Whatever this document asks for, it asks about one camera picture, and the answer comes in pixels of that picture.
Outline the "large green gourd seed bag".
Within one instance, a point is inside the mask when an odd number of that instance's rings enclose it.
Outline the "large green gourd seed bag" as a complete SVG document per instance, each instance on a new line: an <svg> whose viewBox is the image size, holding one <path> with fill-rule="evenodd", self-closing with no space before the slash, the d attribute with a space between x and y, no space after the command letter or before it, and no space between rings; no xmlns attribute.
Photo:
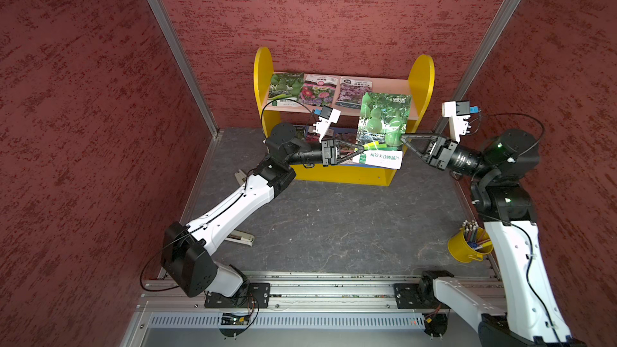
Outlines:
<svg viewBox="0 0 617 347"><path fill-rule="evenodd" d="M363 96L356 138L364 151L352 158L354 163L391 170L401 168L401 138L407 130L411 103L411 95L366 93Z"/></svg>

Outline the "pink zinnia seed bag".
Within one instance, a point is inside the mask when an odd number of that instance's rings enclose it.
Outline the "pink zinnia seed bag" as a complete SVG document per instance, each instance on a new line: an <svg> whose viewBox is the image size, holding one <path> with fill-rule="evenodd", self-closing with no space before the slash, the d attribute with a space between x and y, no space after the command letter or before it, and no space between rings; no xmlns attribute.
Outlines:
<svg viewBox="0 0 617 347"><path fill-rule="evenodd" d="M307 74L300 90L299 101L313 106L331 106L340 78Z"/></svg>

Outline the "purple flower seed bag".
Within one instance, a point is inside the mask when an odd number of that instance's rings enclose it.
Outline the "purple flower seed bag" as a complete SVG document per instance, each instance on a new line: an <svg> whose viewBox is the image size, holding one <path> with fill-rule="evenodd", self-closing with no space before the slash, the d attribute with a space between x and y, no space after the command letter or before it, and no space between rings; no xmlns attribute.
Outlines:
<svg viewBox="0 0 617 347"><path fill-rule="evenodd" d="M361 109L363 97L366 93L371 93L372 88L373 83L369 80L343 77L335 104L349 109Z"/></svg>

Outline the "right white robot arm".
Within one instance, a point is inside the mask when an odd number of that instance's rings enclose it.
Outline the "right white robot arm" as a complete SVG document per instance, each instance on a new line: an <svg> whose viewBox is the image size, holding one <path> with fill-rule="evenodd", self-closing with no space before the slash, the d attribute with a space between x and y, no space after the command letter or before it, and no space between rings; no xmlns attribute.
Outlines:
<svg viewBox="0 0 617 347"><path fill-rule="evenodd" d="M491 309L454 278L432 282L434 297L478 333L483 346L582 346L554 298L541 257L538 216L520 181L540 162L538 139L509 129L482 151L438 134L409 133L401 141L428 165L471 178L472 205L492 243L506 309Z"/></svg>

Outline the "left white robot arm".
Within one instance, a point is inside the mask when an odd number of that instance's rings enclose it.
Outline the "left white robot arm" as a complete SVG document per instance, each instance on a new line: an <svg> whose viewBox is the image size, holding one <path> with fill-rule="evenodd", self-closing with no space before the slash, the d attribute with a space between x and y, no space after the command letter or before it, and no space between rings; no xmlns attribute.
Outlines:
<svg viewBox="0 0 617 347"><path fill-rule="evenodd" d="M294 165L334 166L365 151L337 139L308 143L289 123L276 125L265 145L268 154L234 193L187 225L174 222L165 230L162 268L188 297L213 292L231 298L247 289L240 271L216 263L212 255L244 220L291 184Z"/></svg>

